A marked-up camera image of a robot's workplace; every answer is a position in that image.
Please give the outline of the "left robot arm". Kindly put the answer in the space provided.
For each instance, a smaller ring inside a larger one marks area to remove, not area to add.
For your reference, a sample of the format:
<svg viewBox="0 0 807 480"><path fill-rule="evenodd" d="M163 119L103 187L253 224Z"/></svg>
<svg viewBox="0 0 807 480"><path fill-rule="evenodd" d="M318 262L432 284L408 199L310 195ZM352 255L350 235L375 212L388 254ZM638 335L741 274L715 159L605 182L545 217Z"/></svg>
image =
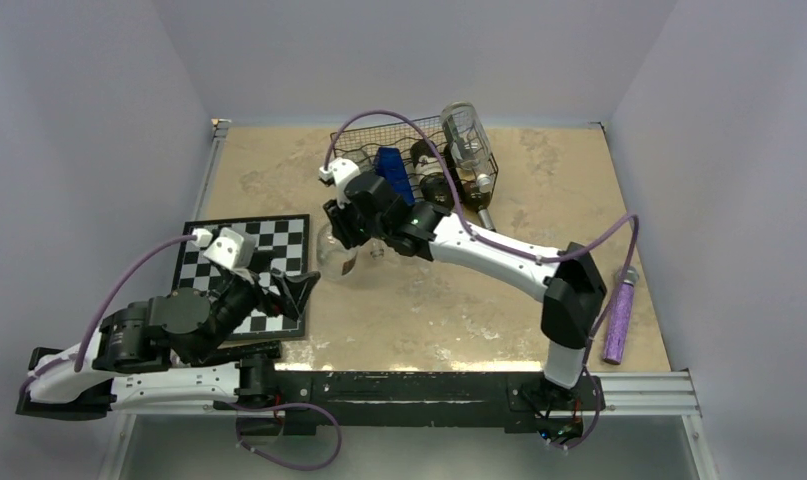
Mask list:
<svg viewBox="0 0 807 480"><path fill-rule="evenodd" d="M88 342L35 349L15 412L88 421L148 404L239 398L266 408L275 379L244 375L249 352L222 346L255 309L280 314L284 305L277 293L235 278L213 294L183 287L133 302L102 319Z"/></svg>

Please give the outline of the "clear wine bottle dark label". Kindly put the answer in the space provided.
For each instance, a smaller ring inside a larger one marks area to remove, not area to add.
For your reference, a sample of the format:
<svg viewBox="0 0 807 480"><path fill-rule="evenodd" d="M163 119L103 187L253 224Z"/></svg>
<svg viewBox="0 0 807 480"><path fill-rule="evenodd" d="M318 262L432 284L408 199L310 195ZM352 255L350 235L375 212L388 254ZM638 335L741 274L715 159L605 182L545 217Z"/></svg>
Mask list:
<svg viewBox="0 0 807 480"><path fill-rule="evenodd" d="M374 170L372 159L364 149L347 151L342 154L342 157L353 161L361 172ZM373 239L369 246L369 253L372 259L382 260L385 257L385 247L379 240Z"/></svg>

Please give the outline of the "clear bottle silver cap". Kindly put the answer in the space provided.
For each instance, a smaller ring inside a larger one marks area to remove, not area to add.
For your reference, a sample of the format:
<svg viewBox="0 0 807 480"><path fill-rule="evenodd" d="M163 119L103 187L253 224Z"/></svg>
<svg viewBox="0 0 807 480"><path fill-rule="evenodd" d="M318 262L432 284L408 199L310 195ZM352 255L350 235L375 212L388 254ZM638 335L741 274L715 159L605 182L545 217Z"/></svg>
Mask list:
<svg viewBox="0 0 807 480"><path fill-rule="evenodd" d="M359 250L347 248L333 235L330 222L323 224L316 236L315 256L323 280L339 282L350 276Z"/></svg>

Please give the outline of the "clear round bottle white cap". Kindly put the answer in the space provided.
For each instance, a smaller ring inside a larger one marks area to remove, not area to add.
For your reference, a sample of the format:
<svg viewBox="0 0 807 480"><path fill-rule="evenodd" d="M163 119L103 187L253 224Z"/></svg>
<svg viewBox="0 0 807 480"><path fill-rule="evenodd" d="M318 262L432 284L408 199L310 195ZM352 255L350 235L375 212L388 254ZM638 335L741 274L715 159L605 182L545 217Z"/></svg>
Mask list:
<svg viewBox="0 0 807 480"><path fill-rule="evenodd" d="M490 163L492 149L473 104L448 104L440 114L440 122L456 166L471 173L481 192L491 193L495 183L495 169Z"/></svg>

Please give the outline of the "blue square glass bottle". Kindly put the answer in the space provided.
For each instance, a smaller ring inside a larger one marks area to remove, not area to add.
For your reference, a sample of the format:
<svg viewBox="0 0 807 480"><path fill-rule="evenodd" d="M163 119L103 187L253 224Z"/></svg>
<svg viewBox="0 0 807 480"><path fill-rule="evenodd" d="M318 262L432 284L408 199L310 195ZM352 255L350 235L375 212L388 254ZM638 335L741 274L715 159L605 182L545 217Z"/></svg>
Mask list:
<svg viewBox="0 0 807 480"><path fill-rule="evenodd" d="M391 185L408 205L416 203L409 174L403 162L399 149L394 147L379 147L374 160L374 170Z"/></svg>

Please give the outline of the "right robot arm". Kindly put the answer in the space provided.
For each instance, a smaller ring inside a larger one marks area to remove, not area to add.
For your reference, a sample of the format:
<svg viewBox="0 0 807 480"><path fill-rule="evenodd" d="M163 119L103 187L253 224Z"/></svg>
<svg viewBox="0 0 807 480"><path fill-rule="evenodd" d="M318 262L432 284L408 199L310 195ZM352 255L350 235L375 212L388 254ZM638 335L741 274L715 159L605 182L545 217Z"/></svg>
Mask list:
<svg viewBox="0 0 807 480"><path fill-rule="evenodd" d="M383 178L346 165L319 171L336 190L324 210L344 247L379 240L403 257L465 267L506 283L540 303L549 352L540 381L543 399L563 407L580 391L592 326L607 289L590 253L525 243L478 227L428 202L409 205Z"/></svg>

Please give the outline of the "green wine bottle silver neck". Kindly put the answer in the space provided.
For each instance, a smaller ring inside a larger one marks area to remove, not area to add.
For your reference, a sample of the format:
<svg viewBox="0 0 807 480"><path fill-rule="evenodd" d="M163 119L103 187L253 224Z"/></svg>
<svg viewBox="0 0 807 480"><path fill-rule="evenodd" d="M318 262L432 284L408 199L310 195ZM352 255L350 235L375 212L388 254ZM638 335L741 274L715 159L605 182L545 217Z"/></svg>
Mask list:
<svg viewBox="0 0 807 480"><path fill-rule="evenodd" d="M452 155L451 144L446 144L443 149L443 158L450 171L450 176L457 189L462 204L469 210L475 212L481 226L487 230L496 232L496 226L488 211L491 203L492 193L483 192L476 184L475 180L463 179L460 169L456 166Z"/></svg>

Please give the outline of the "dark wine bottle white label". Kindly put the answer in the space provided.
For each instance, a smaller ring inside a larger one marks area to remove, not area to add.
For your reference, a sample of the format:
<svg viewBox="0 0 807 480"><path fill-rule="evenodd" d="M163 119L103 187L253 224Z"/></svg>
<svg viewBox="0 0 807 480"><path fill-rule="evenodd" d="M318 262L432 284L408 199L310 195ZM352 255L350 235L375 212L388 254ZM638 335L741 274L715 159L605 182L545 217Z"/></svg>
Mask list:
<svg viewBox="0 0 807 480"><path fill-rule="evenodd" d="M434 144L427 140L418 140L411 146L410 156L416 179L425 201L452 209L456 202L450 182L444 175L438 156L432 151L433 147Z"/></svg>

